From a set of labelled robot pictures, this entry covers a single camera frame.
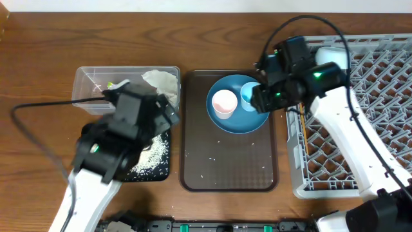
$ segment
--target white background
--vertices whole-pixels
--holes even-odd
[[[0,2],[11,12],[412,12],[412,0],[0,0]]]

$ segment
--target cable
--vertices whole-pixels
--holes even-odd
[[[57,102],[40,102],[40,103],[28,103],[28,104],[20,104],[14,106],[10,111],[10,117],[12,118],[12,122],[15,124],[17,129],[28,139],[30,142],[34,143],[40,150],[44,152],[44,154],[56,165],[57,169],[59,169],[63,175],[64,180],[68,183],[70,190],[71,190],[71,206],[69,208],[69,213],[64,221],[64,224],[60,230],[63,232],[66,230],[67,225],[70,222],[71,217],[73,216],[75,205],[76,205],[76,182],[74,178],[69,179],[69,175],[66,171],[66,168],[63,166],[63,163],[54,152],[49,149],[46,145],[44,145],[40,140],[30,132],[27,127],[20,121],[20,119],[15,114],[18,109],[21,108],[28,108],[28,107],[36,107],[36,106],[55,106],[55,105],[63,105],[63,104],[73,104],[73,103],[80,103],[80,102],[87,102],[87,101],[97,101],[97,100],[104,100],[104,97],[94,97],[88,99],[79,99],[74,101],[57,101]]]
[[[330,26],[333,30],[335,30],[336,34],[339,35],[339,37],[341,38],[343,45],[345,47],[346,50],[346,59],[347,59],[347,63],[348,63],[348,68],[350,68],[350,50],[349,50],[349,46],[348,43],[346,42],[346,39],[343,36],[343,33],[331,22],[329,22],[327,19],[324,19],[322,17],[316,16],[316,15],[300,15],[297,17],[293,17],[291,19],[289,19],[288,21],[286,21],[285,23],[283,23],[279,28],[277,28],[272,35],[270,35],[268,41],[265,44],[265,47],[263,48],[262,51],[262,55],[261,58],[266,55],[266,50],[271,42],[271,40],[273,39],[273,37],[280,31],[282,30],[285,26],[287,26],[289,23],[294,22],[296,20],[299,19],[315,19],[318,21],[322,21],[323,23],[327,24],[328,26]],[[348,106],[349,106],[349,110],[352,114],[352,117],[354,119],[354,121],[356,122],[356,125],[358,127],[358,129],[360,130],[360,132],[362,133],[362,136],[365,138],[366,142],[369,144],[370,148],[372,149],[372,151],[375,153],[375,155],[377,156],[377,158],[379,159],[379,161],[382,163],[382,165],[384,166],[384,168],[386,169],[387,173],[393,178],[393,180],[399,185],[399,187],[401,188],[401,190],[405,193],[406,197],[412,202],[412,195],[410,194],[410,192],[406,189],[405,185],[399,180],[399,178],[394,174],[393,170],[389,167],[389,165],[385,162],[385,160],[383,159],[382,155],[380,155],[379,151],[376,149],[376,147],[373,145],[372,141],[369,139],[368,135],[366,134],[365,130],[363,129],[361,122],[359,122],[359,119],[357,118],[357,113],[355,112],[355,110],[353,109],[352,106],[352,101],[351,101],[351,97],[350,97],[350,72],[346,72],[346,100],[348,101]]]

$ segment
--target plate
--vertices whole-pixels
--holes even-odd
[[[250,133],[261,127],[268,119],[269,113],[246,111],[241,106],[240,89],[248,82],[257,81],[246,75],[229,75],[218,80],[207,94],[206,108],[211,120],[224,131],[235,134]],[[219,119],[212,106],[212,97],[219,90],[230,90],[238,98],[238,107],[228,119]]]

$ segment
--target metal grid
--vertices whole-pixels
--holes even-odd
[[[357,100],[388,150],[412,172],[412,35],[351,35],[346,39]],[[306,40],[313,53],[322,46],[342,47],[336,36]],[[306,148],[300,116],[290,112],[287,119],[295,195],[359,196],[350,168],[323,126],[311,115],[305,116]]]

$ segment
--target wooden tabletop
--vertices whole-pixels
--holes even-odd
[[[66,184],[44,155],[11,124],[9,110],[26,102],[71,99],[80,66],[171,65],[184,73],[251,68],[269,34],[295,14],[11,13],[0,42],[0,231],[47,231]],[[321,14],[346,34],[412,32],[412,15]],[[292,35],[333,35],[302,20]],[[121,209],[175,220],[279,220],[345,210],[360,199],[300,200],[292,193],[286,121],[277,111],[279,185],[268,193],[191,193],[178,180],[181,126],[173,129],[171,174],[163,182],[124,184],[103,217]],[[19,116],[70,170],[82,126],[96,119],[80,108],[21,110]]]

